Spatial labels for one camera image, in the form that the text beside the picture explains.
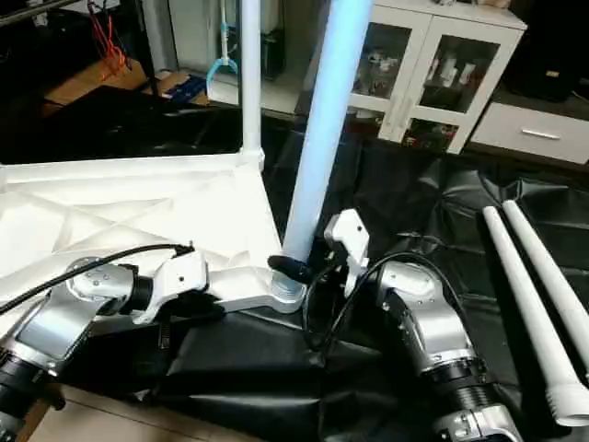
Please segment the cabinet drawer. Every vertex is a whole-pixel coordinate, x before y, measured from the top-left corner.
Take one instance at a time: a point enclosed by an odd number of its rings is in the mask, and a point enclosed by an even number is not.
[[[472,141],[584,164],[589,122],[492,103]]]

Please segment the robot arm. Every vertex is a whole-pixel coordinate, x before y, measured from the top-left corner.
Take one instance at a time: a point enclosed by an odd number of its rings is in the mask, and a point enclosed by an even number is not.
[[[97,259],[77,260],[67,271]],[[62,373],[96,316],[121,313],[146,324],[168,301],[207,285],[206,262],[193,251],[164,262],[153,278],[140,276],[136,267],[104,264],[54,287],[0,344],[0,441],[14,440],[38,398],[63,407],[47,385]]]
[[[366,272],[369,239],[360,216],[353,210],[335,215],[325,237],[335,251],[347,252],[355,284],[356,276]],[[416,375],[429,387],[438,407],[435,433],[453,442],[523,441],[473,348],[457,306],[445,297],[441,275],[425,265],[389,261],[380,268],[372,287],[377,305],[397,323]],[[350,276],[346,295],[349,293]]]

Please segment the white tube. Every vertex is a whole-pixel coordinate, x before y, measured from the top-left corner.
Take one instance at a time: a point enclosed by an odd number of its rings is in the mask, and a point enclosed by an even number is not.
[[[552,303],[559,312],[585,368],[589,369],[589,315],[587,310],[515,201],[506,201],[503,203],[503,209],[517,237],[522,241],[527,256],[536,267],[542,283],[549,292]]]
[[[552,416],[559,425],[589,425],[589,390],[577,378],[497,209],[485,207],[483,215],[546,379]]]
[[[260,66],[260,0],[241,0],[242,152],[255,157],[263,156],[260,136]]]
[[[331,0],[283,255],[306,262],[338,151],[373,0]],[[296,292],[293,284],[287,292]]]

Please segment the black plastic sheet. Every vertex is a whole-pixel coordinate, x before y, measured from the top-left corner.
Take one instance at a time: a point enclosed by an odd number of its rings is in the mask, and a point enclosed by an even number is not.
[[[96,92],[38,131],[63,141],[64,148],[15,150],[10,156],[34,162],[210,154],[240,146],[234,110],[153,103],[120,91]],[[105,107],[116,111],[98,118]],[[76,124],[88,128],[86,143],[66,132]],[[272,119],[262,125],[263,178],[283,232],[304,128]],[[355,207],[371,233],[372,257],[411,248],[434,259],[461,294],[473,341],[505,399],[516,406],[525,440],[572,442],[589,435],[559,428],[549,417],[537,360],[479,213],[485,205],[518,200],[587,306],[589,192],[584,182],[567,175],[488,157],[416,152],[348,134],[341,141],[313,257],[321,262],[320,232],[330,215]],[[298,315],[258,308],[196,327],[174,325],[176,355],[158,352],[157,326],[93,338],[65,380],[111,396],[157,401],[266,440],[428,440],[431,401],[411,373],[387,315],[373,301],[370,294],[361,298],[327,364],[306,349]],[[578,357],[570,353],[583,375]]]

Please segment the floor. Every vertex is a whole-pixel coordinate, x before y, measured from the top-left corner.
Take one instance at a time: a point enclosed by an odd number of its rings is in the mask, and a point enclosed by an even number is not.
[[[161,408],[145,408],[64,387],[65,408],[50,409],[29,442],[260,442]]]

